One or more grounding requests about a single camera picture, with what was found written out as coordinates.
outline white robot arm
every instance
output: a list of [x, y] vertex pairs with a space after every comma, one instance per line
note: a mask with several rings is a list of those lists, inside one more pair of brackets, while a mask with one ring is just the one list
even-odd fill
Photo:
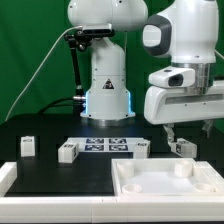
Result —
[[143, 28], [147, 6], [143, 0], [71, 0], [68, 16], [73, 26], [80, 26], [82, 35], [102, 34], [91, 40], [92, 86], [81, 117], [100, 126], [121, 125], [135, 115], [125, 87], [125, 53], [104, 34]]
[[115, 31], [144, 26], [148, 9], [143, 0], [71, 0], [68, 17], [73, 26], [111, 24]]
[[208, 131], [211, 120], [224, 117], [224, 82], [212, 80], [218, 27], [216, 0], [176, 0], [149, 18], [143, 33], [146, 50], [172, 58], [171, 66], [149, 76], [153, 86], [144, 114], [150, 123], [204, 120]]

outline green backdrop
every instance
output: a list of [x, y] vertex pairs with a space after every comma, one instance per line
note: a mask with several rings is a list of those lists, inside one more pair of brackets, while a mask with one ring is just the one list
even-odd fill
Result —
[[[149, 14], [168, 7], [172, 0], [145, 0]], [[71, 27], [67, 19], [69, 0], [1, 0], [0, 1], [0, 123], [12, 103], [28, 83], [58, 36]], [[224, 53], [224, 1], [220, 7], [220, 38], [217, 49]], [[141, 31], [128, 33], [127, 88], [132, 93], [132, 106], [143, 113], [148, 75], [165, 66], [170, 59], [150, 57], [142, 47]], [[124, 45], [124, 33], [113, 38]], [[85, 90], [91, 85], [90, 51], [79, 53], [80, 71]], [[218, 59], [217, 74], [224, 71]], [[36, 113], [48, 103], [75, 93], [71, 56], [67, 43], [61, 41], [12, 115]], [[71, 109], [54, 109], [50, 113], [71, 113]], [[224, 121], [217, 121], [224, 131]]]

